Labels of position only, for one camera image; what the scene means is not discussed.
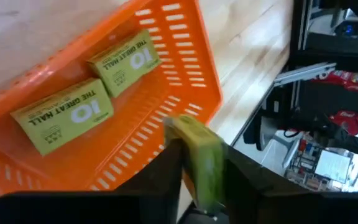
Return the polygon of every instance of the held box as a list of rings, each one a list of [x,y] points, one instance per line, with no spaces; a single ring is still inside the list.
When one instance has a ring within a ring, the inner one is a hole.
[[[100,79],[90,78],[11,115],[46,155],[113,115]]]
[[[143,30],[95,55],[88,63],[101,77],[109,94],[118,97],[142,75],[157,67],[161,60],[149,32]]]

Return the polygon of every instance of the product package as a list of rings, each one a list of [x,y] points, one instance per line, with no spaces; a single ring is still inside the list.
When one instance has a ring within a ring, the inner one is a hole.
[[[111,101],[98,78],[85,80],[11,113],[43,156],[113,114]]]
[[[143,30],[98,53],[88,63],[100,76],[109,94],[118,97],[142,75],[156,68],[161,60],[149,32]]]
[[[219,210],[223,202],[223,172],[227,144],[203,123],[188,115],[166,118],[165,146],[173,139],[187,145],[185,170],[191,176],[186,186],[196,206],[207,212]]]

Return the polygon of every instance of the orange plastic basket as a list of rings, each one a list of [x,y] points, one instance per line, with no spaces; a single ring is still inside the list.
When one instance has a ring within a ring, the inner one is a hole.
[[[163,64],[118,98],[114,117],[42,157],[9,113],[85,80],[85,60],[148,29]],[[18,190],[112,190],[163,150],[162,120],[206,123],[221,102],[195,0],[132,0],[0,94],[0,195]]]

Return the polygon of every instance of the wooden table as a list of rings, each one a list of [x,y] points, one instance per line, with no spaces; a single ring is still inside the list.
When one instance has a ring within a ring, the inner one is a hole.
[[[0,0],[0,89],[124,1]],[[293,0],[200,1],[224,97],[209,126],[230,144],[287,61]],[[179,216],[190,202],[182,187]]]

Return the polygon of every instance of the light wood countertop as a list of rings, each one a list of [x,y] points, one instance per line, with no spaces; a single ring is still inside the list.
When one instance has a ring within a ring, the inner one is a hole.
[[[124,1],[0,0],[0,63],[10,62],[0,66],[0,89]],[[293,0],[200,3],[223,90],[223,105],[209,126],[230,144],[287,61]],[[78,21],[84,23],[67,27]],[[26,32],[35,27],[45,27],[36,29],[37,38]],[[47,36],[55,30],[64,32]],[[34,47],[42,52],[34,54]],[[30,57],[24,60],[18,55]],[[190,202],[182,188],[179,215]]]

